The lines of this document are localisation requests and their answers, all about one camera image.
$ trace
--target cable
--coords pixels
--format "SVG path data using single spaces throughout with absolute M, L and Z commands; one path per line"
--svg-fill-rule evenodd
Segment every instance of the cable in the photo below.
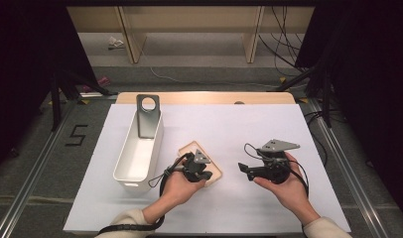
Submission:
M 308 129 L 310 130 L 311 135 L 313 136 L 313 138 L 316 140 L 317 143 L 319 143 L 319 145 L 322 147 L 323 152 L 325 153 L 325 160 L 323 161 L 323 165 L 324 167 L 326 167 L 326 165 L 328 164 L 328 160 L 329 160 L 329 155 L 328 155 L 328 151 L 326 150 L 326 147 L 322 144 L 322 142 L 320 142 L 319 138 L 311 131 L 311 123 L 322 117 L 323 116 L 323 111 L 317 111 L 317 112 L 310 112 L 304 115 L 304 117 L 308 117 L 310 115 L 314 115 L 312 118 L 310 118 L 310 120 L 307 122 L 307 126 Z
M 293 55 L 292 55 L 292 53 L 291 53 L 291 49 L 292 49 L 292 52 L 294 53 L 294 55 L 295 55 L 296 57 L 298 57 L 298 56 L 297 56 L 297 54 L 295 53 L 295 48 L 291 45 L 291 43 L 290 43 L 290 41 L 289 41 L 289 39 L 288 39 L 288 37 L 287 37 L 287 35 L 286 35 L 286 15 L 287 15 L 287 7 L 283 7 L 283 26 L 281 25 L 281 23 L 280 23 L 280 21 L 279 21 L 279 18 L 277 17 L 276 12 L 275 12 L 275 10 L 274 10 L 273 7 L 272 7 L 272 12 L 273 12 L 273 14 L 274 14 L 274 16 L 275 16 L 275 19 L 276 19 L 276 21 L 277 21 L 277 23 L 278 23 L 278 25 L 279 25 L 279 29 L 281 30 L 281 35 L 280 35 L 280 37 L 279 37 L 279 40 L 276 39 L 276 38 L 273 36 L 273 34 L 270 34 L 270 35 L 272 36 L 272 38 L 275 39 L 275 40 L 277 41 L 277 43 L 278 43 L 277 46 L 276 46 L 275 52 L 276 52 L 276 53 L 278 52 L 278 49 L 279 49 L 279 45 L 280 45 L 280 44 L 282 44 L 282 45 L 284 45 L 284 46 L 287 46 L 288 52 L 289 52 L 289 54 L 290 54 L 290 56 L 291 56 L 291 58 L 292 58 L 292 61 L 295 61 L 295 59 L 294 59 L 294 57 L 293 57 Z M 282 37 L 285 37 L 286 44 L 282 43 L 282 41 L 281 41 Z M 286 76 L 296 76 L 296 75 L 288 75 L 288 74 L 286 74 L 286 73 L 283 73 L 283 72 L 278 68 L 278 66 L 277 66 L 277 64 L 276 64 L 276 56 L 277 56 L 277 54 L 275 54 L 275 67 L 277 68 L 277 70 L 278 70 L 280 73 L 282 73 L 283 75 L 286 75 Z M 303 70 L 300 69 L 300 68 L 297 68 L 294 63 L 289 63 L 289 65 L 291 65 L 293 68 L 296 68 L 296 69 L 299 70 L 300 72 L 303 72 Z
M 281 30 L 280 39 L 282 39 L 282 36 L 284 36 L 284 37 L 285 37 L 285 41 L 286 41 L 287 44 L 283 44 L 283 43 L 280 41 L 280 39 L 277 40 L 277 39 L 273 36 L 273 34 L 270 34 L 270 35 L 272 36 L 273 39 L 275 39 L 276 41 L 278 41 L 278 44 L 280 43 L 280 44 L 282 44 L 282 45 L 288 47 L 288 52 L 289 52 L 289 54 L 291 55 L 291 58 L 292 58 L 292 60 L 293 60 L 294 62 L 295 62 L 295 59 L 294 59 L 294 57 L 292 56 L 292 53 L 295 55 L 296 59 L 297 59 L 298 61 L 300 61 L 300 60 L 298 59 L 298 54 L 295 52 L 295 50 L 299 50 L 299 49 L 292 46 L 291 42 L 290 42 L 289 39 L 288 39 L 287 33 L 286 33 L 286 17 L 287 17 L 287 13 L 288 13 L 288 7 L 287 7 L 287 6 L 284 6 L 284 7 L 282 8 L 282 11 L 283 11 L 283 13 L 282 13 L 282 16 L 283 16 L 283 17 L 282 17 L 282 18 L 283 18 L 283 24 L 281 25 L 281 24 L 280 24 L 280 21 L 279 21 L 279 19 L 278 19 L 278 17 L 277 17 L 277 15 L 276 15 L 276 13 L 275 13 L 274 8 L 272 7 L 272 12 L 273 12 L 273 14 L 274 14 L 274 16 L 275 16 L 276 21 L 278 22 L 278 25 L 279 25 L 280 30 Z M 300 43 L 302 43 L 302 41 L 301 41 L 301 39 L 299 38 L 298 34 L 295 34 L 295 36 L 298 38 L 298 40 L 300 41 Z
M 251 147 L 252 149 L 254 149 L 254 151 L 256 151 L 257 152 L 257 149 L 255 148 L 255 147 L 253 147 L 251 144 L 249 144 L 249 143 L 245 143 L 245 145 L 244 145 L 244 151 L 245 151 L 245 153 L 248 155 L 248 156 L 250 156 L 251 158 L 254 158 L 254 159 L 256 159 L 256 160 L 263 160 L 263 158 L 261 158 L 261 157 L 255 157 L 255 156 L 253 156 L 253 155 L 251 155 L 250 153 L 248 153 L 247 152 L 247 146 L 249 146 L 249 147 Z
M 148 58 L 147 58 L 147 56 L 146 56 L 146 54 L 144 53 L 144 51 L 143 51 L 143 49 L 139 49 L 140 50 L 140 52 L 142 53 L 142 56 L 143 56 L 143 59 L 145 60 L 145 61 L 149 61 L 148 60 Z M 227 84 L 227 85 L 236 85 L 236 86 L 263 86 L 263 87 L 268 87 L 268 88 L 278 88 L 278 87 L 280 87 L 280 86 L 273 86 L 273 85 L 267 85 L 267 84 L 261 84 L 261 83 L 234 83 L 234 82 L 202 82 L 202 81 L 185 81 L 185 80 L 178 80 L 178 79 L 175 79 L 175 78 L 172 78 L 172 77 L 169 77 L 169 76 L 162 76 L 162 75 L 159 75 L 158 73 L 156 73 L 155 72 L 155 70 L 153 70 L 153 68 L 151 67 L 151 66 L 149 66 L 150 67 L 150 70 L 152 71 L 152 73 L 156 76 L 156 77 L 159 77 L 159 78 L 165 78 L 165 79 L 168 79 L 168 80 L 171 80 L 171 81 L 174 81 L 174 82 L 179 82 L 179 83 L 198 83 L 198 84 L 206 84 L 206 85 L 212 85 L 212 84 Z M 299 88 L 299 87 L 303 87 L 303 86 L 306 86 L 307 84 L 303 84 L 303 85 L 300 85 L 300 86 L 297 86 L 297 87 L 292 87 L 292 88 Z
M 272 33 L 270 34 L 270 36 L 272 36 L 272 38 L 273 38 L 276 42 L 279 42 L 279 39 L 277 39 L 275 36 L 273 36 Z M 290 48 L 292 48 L 292 49 L 294 49 L 294 50 L 297 50 L 297 51 L 300 50 L 299 48 L 296 48 L 296 47 L 293 47 L 293 46 L 289 46 L 289 45 L 287 45 L 287 44 L 285 44 L 285 43 L 283 43 L 283 42 L 279 42 L 279 44 L 281 44 L 281 45 L 283 45 L 283 46 L 285 46 L 285 47 L 290 47 Z
M 303 41 L 301 40 L 301 38 L 298 36 L 298 34 L 295 34 L 295 36 L 298 38 L 298 41 L 300 41 L 301 45 L 303 44 Z
M 288 65 L 292 66 L 294 69 L 303 72 L 302 70 L 300 70 L 299 68 L 295 67 L 295 65 L 289 61 L 287 61 L 286 59 L 284 59 L 283 57 L 281 57 L 277 52 L 273 51 L 264 41 L 263 38 L 261 38 L 261 36 L 258 36 L 260 41 L 263 43 L 263 45 L 267 48 L 267 50 L 269 50 L 275 57 L 279 58 L 280 60 L 284 61 L 285 63 L 287 63 Z
M 182 155 L 181 157 L 179 157 L 178 159 L 176 159 L 176 161 L 175 161 L 170 167 L 168 167 L 166 170 L 164 170 L 164 172 L 163 172 L 160 176 L 148 180 L 148 185 L 149 185 L 151 188 L 157 186 L 158 183 L 159 183 L 159 180 L 160 180 L 161 178 L 163 178 L 164 176 L 166 176 L 166 177 L 170 176 L 170 175 L 173 173 L 174 168 L 180 163 L 180 161 L 182 161 L 183 158 L 186 158 L 189 154 L 190 154 L 190 153 L 185 153 L 184 155 Z M 151 185 L 151 182 L 152 182 L 153 180 L 155 180 L 155 179 L 157 179 L 155 185 Z M 161 193 L 159 194 L 159 196 L 162 195 L 162 192 L 163 192 L 163 191 L 164 191 L 163 189 L 160 189 L 160 192 L 161 192 Z
M 305 189 L 305 191 L 306 191 L 307 197 L 309 197 L 309 194 L 310 194 L 310 184 L 309 184 L 309 181 L 308 181 L 307 173 L 306 173 L 306 171 L 304 170 L 304 167 L 301 166 L 301 164 L 298 163 L 298 162 L 296 162 L 296 161 L 291 161 L 291 160 L 288 160 L 288 161 L 291 162 L 291 163 L 297 164 L 297 165 L 302 169 L 306 180 L 303 180 L 303 178 L 302 178 L 300 175 L 298 175 L 296 172 L 294 172 L 291 168 L 288 168 L 288 167 L 285 167 L 285 166 L 283 166 L 282 168 L 284 168 L 285 170 L 289 171 L 292 175 L 294 175 L 296 178 L 298 178 L 298 179 L 300 180 L 300 182 L 301 182 L 301 183 L 303 184 L 303 186 L 304 186 L 304 189 Z

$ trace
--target gray floor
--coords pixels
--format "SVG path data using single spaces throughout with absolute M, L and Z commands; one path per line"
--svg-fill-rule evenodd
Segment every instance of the gray floor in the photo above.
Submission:
M 124 50 L 107 49 L 109 37 L 121 40 L 121 35 L 80 36 L 96 76 L 111 79 L 111 84 L 106 86 L 111 91 L 265 91 L 279 85 L 279 78 L 284 76 L 281 72 L 291 75 L 298 73 L 280 60 L 275 64 L 274 57 L 261 43 L 257 48 L 255 63 L 246 63 L 240 36 L 235 34 L 151 34 L 145 45 L 145 54 L 136 64 L 130 64 Z M 270 35 L 263 36 L 263 39 L 274 46 L 273 49 L 276 47 Z M 299 44 L 294 36 L 291 42 Z M 279 53 L 290 60 L 287 49 L 280 49 Z M 291 88 L 290 92 L 296 98 L 304 96 L 303 84 L 305 82 Z M 114 99 L 98 98 L 72 106 L 57 145 L 10 237 L 76 237 L 63 232 L 64 222 L 112 103 L 115 103 Z M 63 105 L 65 112 L 70 104 Z M 299 105 L 305 114 L 312 110 L 311 103 L 299 102 Z M 42 104 L 41 111 L 42 114 L 36 116 L 17 146 L 19 157 L 7 158 L 0 167 L 0 221 L 51 134 L 52 109 L 49 100 Z M 388 231 L 388 237 L 403 237 L 403 215 L 378 175 L 365 164 L 367 157 L 348 122 L 339 112 L 333 113 L 332 122 L 337 140 Z M 75 125 L 87 125 L 76 131 L 86 137 L 80 147 L 68 147 L 66 144 L 78 142 L 78 138 L 69 136 Z M 326 170 L 349 221 L 352 237 L 373 237 L 317 121 L 312 123 L 311 131 L 325 145 L 329 154 Z M 324 160 L 325 150 L 319 144 L 317 146 Z

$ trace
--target sleeve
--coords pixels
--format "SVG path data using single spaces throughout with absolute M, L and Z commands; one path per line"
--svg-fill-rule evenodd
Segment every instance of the sleeve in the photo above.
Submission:
M 138 224 L 138 225 L 149 225 L 145 217 L 143 216 L 143 212 L 140 209 L 132 209 L 121 212 L 117 217 L 111 222 L 110 225 L 119 225 L 119 224 Z M 96 238 L 143 238 L 150 234 L 155 233 L 155 231 L 112 231 L 102 233 Z
M 338 227 L 334 221 L 321 217 L 304 227 L 304 233 L 309 238 L 348 238 L 349 234 Z

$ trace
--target wrist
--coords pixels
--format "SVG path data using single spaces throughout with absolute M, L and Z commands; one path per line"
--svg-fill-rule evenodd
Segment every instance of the wrist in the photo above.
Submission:
M 298 217 L 303 226 L 306 226 L 321 217 L 309 203 L 300 206 L 300 208 L 293 209 L 292 212 Z
M 177 204 L 166 196 L 159 197 L 155 202 L 145 207 L 142 212 L 148 224 L 154 224 L 159 218 L 168 213 Z

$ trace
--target white paper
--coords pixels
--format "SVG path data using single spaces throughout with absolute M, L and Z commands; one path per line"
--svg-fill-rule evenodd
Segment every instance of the white paper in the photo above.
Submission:
M 113 171 L 136 106 L 113 104 L 65 225 L 65 231 L 96 232 L 121 211 L 156 200 L 159 186 L 132 193 Z M 310 181 L 310 201 L 321 216 L 350 231 L 298 105 L 161 105 L 164 138 L 156 175 L 171 165 L 178 149 L 197 141 L 222 169 L 223 176 L 166 215 L 159 233 L 284 234 L 301 232 L 300 221 L 268 190 L 248 181 L 237 163 L 262 166 L 244 152 L 271 139 L 301 146 L 289 151 Z

